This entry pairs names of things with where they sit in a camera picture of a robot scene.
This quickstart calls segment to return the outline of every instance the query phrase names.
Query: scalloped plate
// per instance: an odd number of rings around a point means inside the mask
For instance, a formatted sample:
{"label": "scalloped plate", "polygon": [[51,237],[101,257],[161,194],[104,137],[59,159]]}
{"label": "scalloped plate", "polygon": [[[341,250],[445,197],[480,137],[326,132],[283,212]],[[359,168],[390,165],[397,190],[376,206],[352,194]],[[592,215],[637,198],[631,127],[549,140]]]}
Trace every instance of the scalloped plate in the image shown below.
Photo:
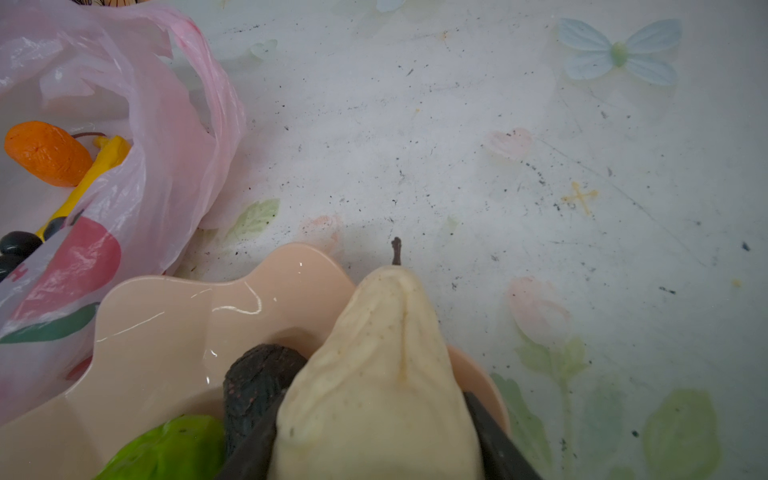
{"label": "scalloped plate", "polygon": [[[229,283],[144,276],[116,286],[98,310],[94,357],[67,392],[0,428],[8,478],[93,478],[126,443],[182,413],[223,416],[230,365],[259,343],[310,356],[355,289],[319,250],[290,243]],[[488,374],[454,347],[458,384],[508,431]]]}

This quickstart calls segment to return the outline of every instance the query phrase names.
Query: pink flower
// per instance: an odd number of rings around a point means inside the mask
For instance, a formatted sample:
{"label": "pink flower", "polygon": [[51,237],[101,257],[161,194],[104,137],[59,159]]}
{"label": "pink flower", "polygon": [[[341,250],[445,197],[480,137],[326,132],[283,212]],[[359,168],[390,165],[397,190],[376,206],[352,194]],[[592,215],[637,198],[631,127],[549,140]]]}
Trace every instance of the pink flower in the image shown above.
{"label": "pink flower", "polygon": [[518,327],[533,342],[561,349],[571,335],[571,313],[555,302],[554,286],[532,276],[513,279],[507,301]]}

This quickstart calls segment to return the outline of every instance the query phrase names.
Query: butterfly wing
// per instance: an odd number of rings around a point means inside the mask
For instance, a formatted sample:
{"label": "butterfly wing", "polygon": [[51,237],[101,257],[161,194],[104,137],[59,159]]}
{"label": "butterfly wing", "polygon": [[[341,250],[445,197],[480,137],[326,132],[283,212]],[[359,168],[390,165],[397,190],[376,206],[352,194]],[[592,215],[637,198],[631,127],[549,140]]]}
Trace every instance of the butterfly wing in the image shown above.
{"label": "butterfly wing", "polygon": [[669,86],[677,83],[677,72],[666,62],[645,55],[630,55],[624,67],[650,84]]}
{"label": "butterfly wing", "polygon": [[683,27],[680,20],[660,20],[642,28],[627,40],[629,53],[654,53],[680,43]]}
{"label": "butterfly wing", "polygon": [[565,73],[574,80],[591,80],[607,74],[613,67],[609,51],[588,51],[565,61]]}
{"label": "butterfly wing", "polygon": [[558,24],[560,41],[571,48],[584,51],[611,50],[611,42],[591,26],[573,18],[561,18]]}

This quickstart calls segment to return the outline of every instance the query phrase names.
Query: bowl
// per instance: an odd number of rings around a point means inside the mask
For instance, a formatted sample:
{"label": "bowl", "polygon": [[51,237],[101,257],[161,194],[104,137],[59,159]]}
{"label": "bowl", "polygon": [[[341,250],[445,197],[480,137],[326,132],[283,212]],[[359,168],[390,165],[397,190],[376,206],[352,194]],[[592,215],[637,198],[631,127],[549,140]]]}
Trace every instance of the bowl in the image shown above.
{"label": "bowl", "polygon": [[[126,443],[182,413],[223,416],[230,365],[259,343],[309,357],[355,289],[342,267],[302,243],[272,252],[229,283],[144,276],[116,286],[98,310],[91,366],[68,391],[0,428],[8,478],[93,478]],[[449,346],[462,390],[509,434],[493,381]]]}

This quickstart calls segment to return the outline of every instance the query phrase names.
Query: brown stem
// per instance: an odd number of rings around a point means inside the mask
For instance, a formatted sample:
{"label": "brown stem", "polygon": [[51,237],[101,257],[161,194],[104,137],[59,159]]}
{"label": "brown stem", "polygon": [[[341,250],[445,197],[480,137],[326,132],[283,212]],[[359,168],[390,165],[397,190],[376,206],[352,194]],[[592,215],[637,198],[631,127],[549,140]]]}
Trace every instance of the brown stem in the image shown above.
{"label": "brown stem", "polygon": [[100,131],[84,131],[79,134],[72,135],[72,138],[78,138],[78,137],[87,137],[88,135],[97,135],[99,137],[106,137],[107,135],[102,134]]}
{"label": "brown stem", "polygon": [[395,258],[392,259],[392,265],[402,265],[402,263],[400,263],[400,250],[402,249],[402,241],[400,240],[400,237],[395,237],[395,239],[392,240],[392,249],[395,251]]}

